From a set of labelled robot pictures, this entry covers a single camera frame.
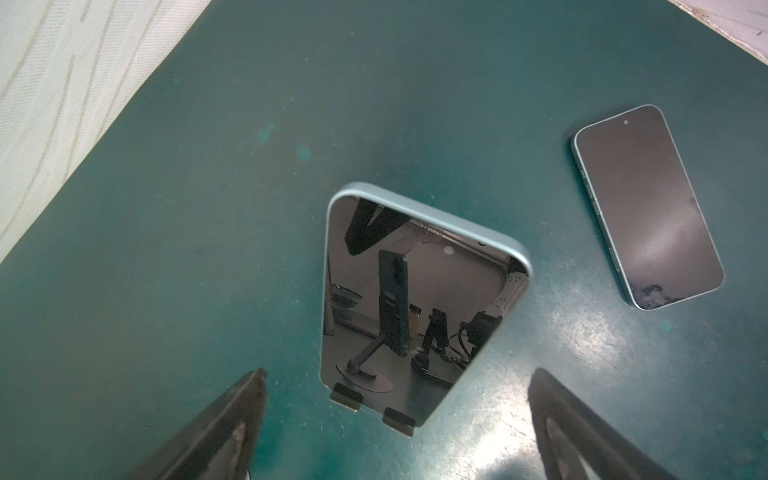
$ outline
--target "phone side button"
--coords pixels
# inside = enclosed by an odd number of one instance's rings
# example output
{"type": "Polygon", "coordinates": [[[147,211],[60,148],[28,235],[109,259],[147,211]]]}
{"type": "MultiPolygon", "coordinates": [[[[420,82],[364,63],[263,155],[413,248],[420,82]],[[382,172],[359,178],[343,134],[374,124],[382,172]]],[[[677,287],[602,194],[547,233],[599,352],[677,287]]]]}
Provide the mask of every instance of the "phone side button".
{"type": "Polygon", "coordinates": [[[616,258],[616,252],[614,252],[614,249],[612,249],[611,247],[608,247],[608,251],[611,252],[611,259],[614,261],[614,268],[616,269],[617,272],[621,272],[621,270],[619,269],[619,261],[616,258]]]}

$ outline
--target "white curtain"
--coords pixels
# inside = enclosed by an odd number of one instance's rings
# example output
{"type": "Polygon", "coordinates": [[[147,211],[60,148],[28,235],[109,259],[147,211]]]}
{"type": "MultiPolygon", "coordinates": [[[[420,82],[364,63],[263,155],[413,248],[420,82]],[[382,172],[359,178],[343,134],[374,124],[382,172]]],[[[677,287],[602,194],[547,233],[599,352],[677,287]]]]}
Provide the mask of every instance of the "white curtain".
{"type": "Polygon", "coordinates": [[[210,0],[0,0],[0,261],[210,0]]]}

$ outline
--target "phone frame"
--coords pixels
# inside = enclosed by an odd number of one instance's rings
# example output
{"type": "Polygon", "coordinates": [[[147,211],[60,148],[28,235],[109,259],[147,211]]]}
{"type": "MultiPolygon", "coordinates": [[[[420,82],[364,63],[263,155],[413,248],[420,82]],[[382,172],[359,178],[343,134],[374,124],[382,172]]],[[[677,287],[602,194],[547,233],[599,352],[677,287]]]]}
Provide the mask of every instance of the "phone frame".
{"type": "MultiPolygon", "coordinates": [[[[326,294],[330,292],[330,287],[331,287],[330,286],[331,279],[330,279],[330,272],[329,272],[328,239],[330,234],[330,231],[329,231],[330,216],[331,216],[331,211],[333,209],[333,205],[336,203],[338,199],[343,197],[359,197],[359,198],[365,198],[367,200],[371,200],[373,202],[383,205],[384,207],[389,207],[389,208],[392,208],[393,210],[403,212],[404,214],[409,215],[410,217],[413,217],[417,220],[431,223],[433,225],[436,225],[437,227],[450,230],[453,233],[457,233],[458,235],[462,235],[464,237],[470,238],[479,243],[484,243],[489,247],[493,247],[497,250],[500,250],[503,253],[513,256],[525,268],[525,273],[528,276],[528,281],[525,283],[523,290],[519,293],[519,296],[518,296],[519,298],[522,298],[525,295],[525,292],[528,290],[528,288],[531,285],[531,282],[533,281],[533,267],[531,266],[528,250],[526,250],[525,247],[523,247],[514,238],[508,237],[503,233],[493,231],[489,228],[482,227],[468,220],[464,220],[455,215],[447,214],[446,212],[438,210],[434,207],[421,204],[415,200],[411,200],[407,197],[398,195],[389,190],[385,190],[381,187],[377,187],[376,185],[371,185],[364,182],[355,182],[355,183],[345,185],[344,187],[341,188],[341,190],[336,192],[333,195],[333,197],[331,197],[331,200],[328,203],[328,209],[326,211],[326,240],[325,240],[325,253],[323,256],[323,258],[325,259],[325,262],[324,262],[325,264],[323,266],[323,313],[322,313],[323,321],[321,322],[321,328],[320,328],[320,352],[319,353],[320,353],[321,360],[318,368],[318,376],[320,377],[320,382],[323,385],[325,385],[328,389],[333,390],[333,385],[327,385],[323,381],[323,367],[322,367],[323,341],[324,341],[323,337],[325,336],[323,330],[325,329],[325,325],[326,325],[326,316],[332,315],[329,308],[329,302],[326,298],[326,294]]],[[[502,322],[509,316],[512,310],[514,310],[514,308],[510,309],[506,313],[506,315],[502,319],[502,322]]],[[[462,375],[462,377],[459,379],[459,382],[461,382],[463,378],[465,378],[464,375],[462,375]]]]}
{"type": "Polygon", "coordinates": [[[571,151],[574,155],[574,159],[576,160],[576,165],[579,170],[579,174],[581,175],[581,179],[584,182],[584,188],[587,190],[587,196],[589,197],[590,203],[592,204],[592,210],[594,211],[594,215],[598,219],[598,223],[600,224],[600,228],[603,233],[603,238],[605,239],[608,247],[608,254],[611,256],[611,261],[614,264],[615,270],[618,272],[619,277],[621,278],[621,285],[624,289],[624,295],[627,297],[627,301],[631,303],[633,306],[637,307],[640,310],[643,310],[644,312],[652,312],[655,310],[659,310],[664,308],[665,306],[674,305],[676,303],[684,302],[685,300],[690,300],[692,298],[696,298],[697,296],[702,296],[705,293],[713,292],[717,289],[719,289],[724,283],[725,283],[725,269],[723,268],[723,261],[720,259],[720,254],[717,252],[717,247],[715,247],[714,240],[712,240],[712,233],[710,232],[710,228],[707,226],[707,219],[704,218],[703,213],[701,212],[701,206],[699,205],[699,200],[696,198],[696,192],[694,191],[694,186],[690,183],[690,178],[688,177],[688,172],[685,170],[685,165],[683,164],[683,159],[680,156],[680,152],[677,149],[677,144],[674,141],[674,137],[672,136],[672,131],[670,130],[669,124],[667,123],[667,118],[664,117],[664,112],[661,111],[659,107],[653,104],[643,104],[639,107],[631,108],[627,111],[622,111],[620,114],[613,115],[612,117],[605,118],[603,120],[594,122],[593,124],[589,124],[586,127],[582,127],[579,129],[578,132],[576,132],[576,135],[573,136],[571,139],[571,151]],[[667,133],[670,136],[670,139],[672,140],[672,145],[674,146],[675,155],[677,157],[677,161],[680,162],[680,168],[683,169],[683,173],[685,174],[685,180],[688,182],[688,187],[690,188],[691,193],[694,196],[694,200],[696,201],[696,207],[699,209],[699,213],[701,214],[701,219],[704,222],[704,227],[707,229],[707,235],[710,238],[710,242],[712,243],[712,248],[715,250],[715,255],[717,256],[717,262],[720,264],[720,269],[723,271],[723,280],[720,282],[720,284],[716,287],[714,287],[711,290],[707,290],[705,292],[697,293],[696,295],[687,296],[681,300],[678,300],[676,302],[670,302],[666,305],[662,305],[653,309],[644,309],[643,307],[639,306],[637,302],[634,299],[634,296],[632,295],[632,289],[629,285],[629,279],[627,278],[626,272],[624,272],[624,267],[621,266],[621,259],[619,258],[618,254],[616,253],[616,245],[614,244],[614,240],[611,237],[610,232],[608,231],[608,226],[605,223],[605,219],[603,217],[602,211],[600,209],[600,202],[598,201],[597,195],[594,193],[594,188],[592,188],[592,182],[589,178],[589,173],[587,172],[587,168],[584,165],[584,161],[581,158],[581,152],[578,149],[578,136],[582,131],[587,130],[588,128],[592,128],[595,125],[599,125],[605,121],[613,120],[614,118],[620,117],[622,115],[626,115],[632,111],[639,110],[640,108],[655,108],[658,110],[659,114],[661,115],[662,121],[664,121],[664,127],[667,129],[667,133]]]}

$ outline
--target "white fabric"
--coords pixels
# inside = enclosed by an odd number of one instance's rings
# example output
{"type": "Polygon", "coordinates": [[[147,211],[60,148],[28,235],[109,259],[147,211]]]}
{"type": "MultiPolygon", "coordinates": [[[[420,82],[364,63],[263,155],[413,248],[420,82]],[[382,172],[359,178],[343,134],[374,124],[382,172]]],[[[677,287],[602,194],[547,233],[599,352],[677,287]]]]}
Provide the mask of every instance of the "white fabric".
{"type": "Polygon", "coordinates": [[[210,0],[0,0],[0,261],[210,0]]]}
{"type": "Polygon", "coordinates": [[[671,0],[768,64],[768,0],[671,0]]]}

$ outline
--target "black phone screen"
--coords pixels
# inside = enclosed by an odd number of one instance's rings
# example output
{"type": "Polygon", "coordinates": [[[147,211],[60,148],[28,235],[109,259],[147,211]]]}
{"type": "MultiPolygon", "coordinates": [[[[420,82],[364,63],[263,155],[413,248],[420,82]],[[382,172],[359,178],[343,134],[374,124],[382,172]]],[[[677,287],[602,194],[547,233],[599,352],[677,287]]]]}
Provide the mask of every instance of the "black phone screen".
{"type": "Polygon", "coordinates": [[[664,116],[644,105],[574,137],[609,250],[643,310],[719,287],[720,258],[664,116]]]}

